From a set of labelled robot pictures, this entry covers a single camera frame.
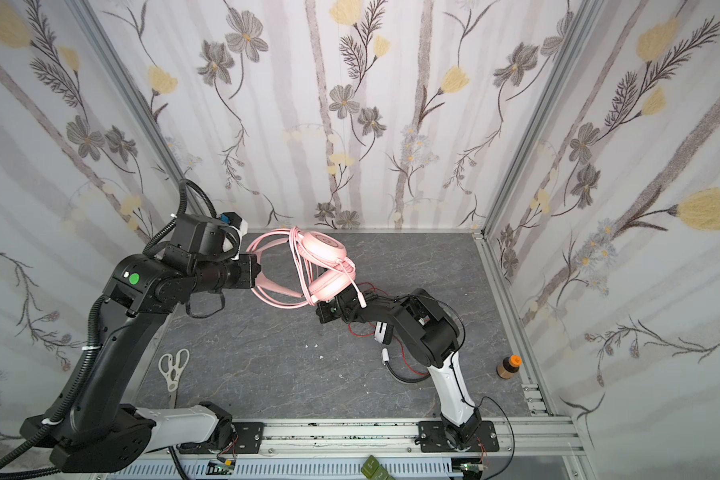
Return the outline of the pink headset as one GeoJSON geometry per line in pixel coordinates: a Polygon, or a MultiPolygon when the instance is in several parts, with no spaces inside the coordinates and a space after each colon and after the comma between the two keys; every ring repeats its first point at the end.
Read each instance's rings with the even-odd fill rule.
{"type": "Polygon", "coordinates": [[[293,310],[332,300],[347,287],[352,287],[361,297],[362,307],[367,307],[356,282],[356,265],[341,242],[318,231],[279,228],[254,239],[246,252],[255,254],[260,262],[267,250],[280,245],[286,245],[290,251],[300,289],[296,291],[278,285],[260,272],[252,289],[259,300],[278,309],[293,310]]]}

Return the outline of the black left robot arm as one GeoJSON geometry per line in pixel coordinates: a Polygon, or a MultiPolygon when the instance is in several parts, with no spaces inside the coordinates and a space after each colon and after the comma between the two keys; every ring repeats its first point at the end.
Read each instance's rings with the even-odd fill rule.
{"type": "Polygon", "coordinates": [[[195,293],[250,290],[261,271],[241,250],[245,221],[213,207],[207,215],[187,213],[192,192],[210,204],[195,182],[181,180],[174,218],[115,267],[90,309],[71,378],[45,414],[24,421],[23,443],[0,458],[0,479],[112,473],[145,452],[213,437],[222,412],[209,403],[150,413],[122,401],[148,344],[178,305],[195,293]]]}

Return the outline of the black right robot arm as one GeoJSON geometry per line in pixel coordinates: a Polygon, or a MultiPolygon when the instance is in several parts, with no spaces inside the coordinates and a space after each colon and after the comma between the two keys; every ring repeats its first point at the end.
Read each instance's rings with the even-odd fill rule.
{"type": "Polygon", "coordinates": [[[464,451],[477,438],[482,424],[480,404],[470,396],[460,366],[465,337],[444,302],[423,289],[388,296],[347,287],[330,299],[315,298],[314,303],[323,323],[342,320],[390,327],[414,359],[427,368],[449,445],[464,451]]]}

